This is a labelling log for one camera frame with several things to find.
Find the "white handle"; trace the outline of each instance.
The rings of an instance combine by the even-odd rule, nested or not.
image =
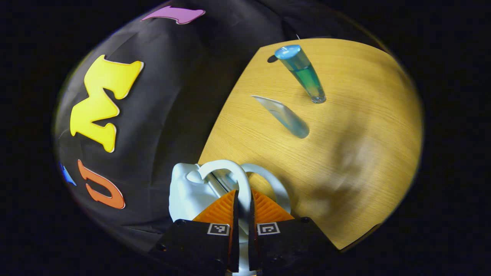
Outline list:
[[[203,164],[198,172],[201,175],[201,179],[205,179],[205,177],[210,174],[212,171],[217,169],[227,169],[231,171],[236,177],[239,183],[239,226],[242,230],[248,235],[249,234],[249,212],[250,212],[250,202],[252,198],[252,194],[250,191],[249,180],[247,178],[247,174],[242,169],[242,167],[230,160],[215,160],[208,163]]]
[[[264,177],[264,179],[266,179],[266,181],[268,181],[273,188],[273,192],[276,195],[276,203],[288,213],[291,212],[292,208],[290,206],[288,192],[282,183],[276,178],[276,176],[274,176],[274,174],[255,164],[246,163],[242,164],[241,167],[245,172],[254,172]]]

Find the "test tube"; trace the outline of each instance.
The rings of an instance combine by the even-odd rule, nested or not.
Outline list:
[[[288,45],[276,50],[274,55],[281,60],[286,68],[295,76],[303,86],[312,102],[320,104],[326,101],[319,77],[315,73],[312,63],[305,55],[300,45]]]

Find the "wooden table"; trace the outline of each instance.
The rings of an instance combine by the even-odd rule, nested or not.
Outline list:
[[[327,100],[310,101],[276,49],[300,44]],[[278,100],[299,115],[310,134],[293,136],[251,95]],[[422,110],[398,63],[371,46],[340,39],[302,39],[260,48],[228,97],[199,164],[230,159],[254,163],[287,189],[292,215],[309,216],[339,248],[382,223],[401,202],[418,167]],[[252,175],[253,189],[272,199]]]

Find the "purple letter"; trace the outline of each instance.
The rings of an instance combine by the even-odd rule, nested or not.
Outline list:
[[[171,6],[163,7],[145,16],[141,21],[152,17],[163,17],[174,19],[177,24],[187,24],[194,19],[205,14],[204,10],[188,10],[181,8],[172,8]]]

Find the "black fabric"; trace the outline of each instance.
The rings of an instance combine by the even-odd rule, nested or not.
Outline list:
[[[140,21],[168,5],[206,14],[185,25],[163,18]],[[61,91],[54,139],[59,161],[78,184],[67,184],[74,199],[106,231],[147,252],[172,223],[168,197],[173,166],[197,163],[226,98],[258,48],[297,35],[377,47],[326,6],[305,0],[171,0],[116,31],[82,60]],[[100,55],[145,64],[126,98],[115,100],[107,91],[120,114],[96,124],[117,127],[112,153],[83,135],[70,134],[72,107],[88,96],[83,78]],[[108,192],[83,180],[78,159],[120,189],[124,209],[91,198],[85,183]]]

